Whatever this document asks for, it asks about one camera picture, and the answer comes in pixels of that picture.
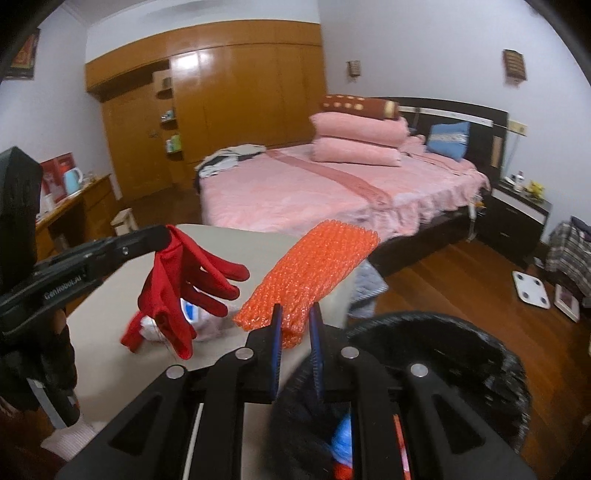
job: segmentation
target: pink pillow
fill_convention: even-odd
[[[400,152],[395,148],[330,137],[320,137],[314,140],[311,159],[316,162],[359,163],[384,167],[400,166]]]
[[[406,119],[376,120],[348,113],[321,112],[310,117],[316,135],[346,138],[384,147],[399,147],[409,136]]]

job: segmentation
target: wooden wardrobe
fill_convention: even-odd
[[[173,30],[93,60],[86,82],[132,200],[189,185],[193,167],[220,148],[309,142],[309,116],[326,93],[320,26],[241,20]],[[174,119],[161,122],[171,108]],[[174,134],[182,150],[170,154]]]

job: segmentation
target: blue cushion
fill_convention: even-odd
[[[470,122],[438,124],[431,127],[427,150],[460,161],[466,155]]]

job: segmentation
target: picture frame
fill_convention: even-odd
[[[7,80],[33,80],[35,78],[35,62],[37,61],[37,45],[41,30],[36,29],[27,38],[25,44],[18,51],[10,65],[5,79]]]
[[[577,323],[580,319],[579,302],[574,295],[562,285],[556,284],[556,296],[554,304],[573,322]]]

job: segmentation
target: orange bubble wrap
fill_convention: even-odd
[[[351,480],[353,478],[353,469],[342,463],[335,462],[335,480]]]
[[[273,305],[283,306],[283,347],[301,342],[308,311],[379,244],[376,232],[326,220],[304,235],[273,267],[234,317],[244,330],[270,325]]]

